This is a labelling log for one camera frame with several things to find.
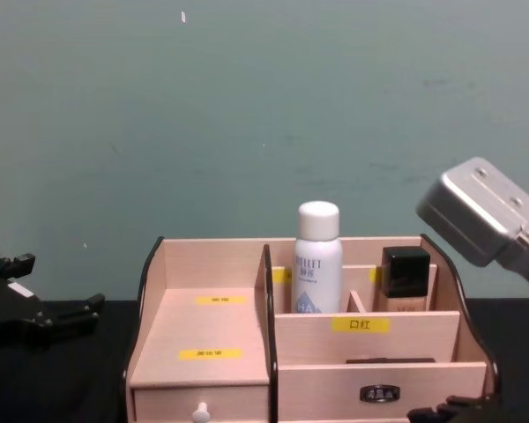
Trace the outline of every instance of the spray bottle cap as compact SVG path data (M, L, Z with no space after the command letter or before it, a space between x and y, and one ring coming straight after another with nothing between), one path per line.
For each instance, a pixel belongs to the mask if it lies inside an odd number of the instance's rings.
M300 238L332 241L339 236L339 207L326 201L309 201L298 208Z

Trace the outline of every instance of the wooden box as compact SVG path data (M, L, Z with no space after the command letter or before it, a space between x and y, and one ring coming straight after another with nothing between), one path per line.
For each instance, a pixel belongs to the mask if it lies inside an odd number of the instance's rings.
M497 392L458 274L435 243L425 235L342 242L346 312L297 315L289 313L294 239L158 239L125 376L128 421L188 422L206 403L211 421L406 423L410 410L448 396ZM431 255L426 311L372 311L382 248L398 245ZM376 401L384 395L391 400Z

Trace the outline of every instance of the black edge trim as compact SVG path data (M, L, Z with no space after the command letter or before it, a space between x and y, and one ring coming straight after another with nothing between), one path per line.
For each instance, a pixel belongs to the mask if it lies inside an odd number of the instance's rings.
M279 366L276 355L276 334L274 331L274 297L272 294L272 260L271 248L264 245L264 263L266 267L266 314L269 345L269 366L271 369L270 423L279 420Z
M495 386L495 392L496 395L501 395L502 393L502 377L500 376L500 372L498 370L497 364L495 362L495 355L491 352L491 350L488 348L486 343L484 342L484 339L482 338L480 332L474 325L470 313L468 311L468 308L466 307L466 295L465 295L465 288L462 285L462 281L460 279L460 274L458 273L457 267L452 262L452 260L447 256L447 254L433 241L431 238L429 238L426 234L421 234L421 238L426 241L428 244L431 245L447 262L447 265L452 270L452 273L455 277L455 280L457 281L457 291L458 296L460 297L460 305L462 307L462 313L463 316L466 319L466 322L468 323L468 329L472 332L474 338L476 339L476 342L481 347L481 349L484 351L484 353L488 356L488 360L490 360L490 363L492 364L493 374L494 374L494 386Z
M126 396L125 396L125 379L127 377L127 370L130 366L130 361L131 361L131 355L133 355L133 350L135 350L135 345L138 341L138 338L139 338L139 329L141 329L141 319L143 317L143 301L144 301L144 298L145 298L145 287L146 287L146 283L147 283L147 273L149 272L149 268L151 267L151 262L153 261L153 257L155 256L155 253L157 252L157 250L159 249L161 243L163 242L165 238L163 236L160 236L159 238L157 238L157 241L155 242L155 244L153 245L153 247L151 248L151 251L149 251L149 255L147 256L146 260L145 260L145 264L143 264L143 270L141 271L141 278L139 280L139 289L138 289L138 320L137 320L137 325L135 326L135 328L132 330L133 334L131 336L131 340L130 340L130 344L129 344L129 347L128 347L128 350L127 350L127 353L126 353L126 357L125 357L125 368L122 370L122 384L121 384L121 388L120 388L120 395L122 395L122 404L123 404L123 410L122 412L124 413L124 416L126 416L126 419L127 419L127 409L125 407L125 401L126 401Z

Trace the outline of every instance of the black bottle cap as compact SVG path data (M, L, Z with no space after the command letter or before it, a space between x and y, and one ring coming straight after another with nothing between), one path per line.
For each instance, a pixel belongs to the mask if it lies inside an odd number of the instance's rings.
M429 253L421 247L383 249L382 292L387 298L426 297Z

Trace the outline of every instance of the drawer handle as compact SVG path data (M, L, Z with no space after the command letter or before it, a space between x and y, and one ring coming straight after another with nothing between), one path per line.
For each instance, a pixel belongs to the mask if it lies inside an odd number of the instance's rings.
M197 410L192 413L192 421L194 423L208 423L210 421L210 413L208 412L208 404L200 403L197 405Z

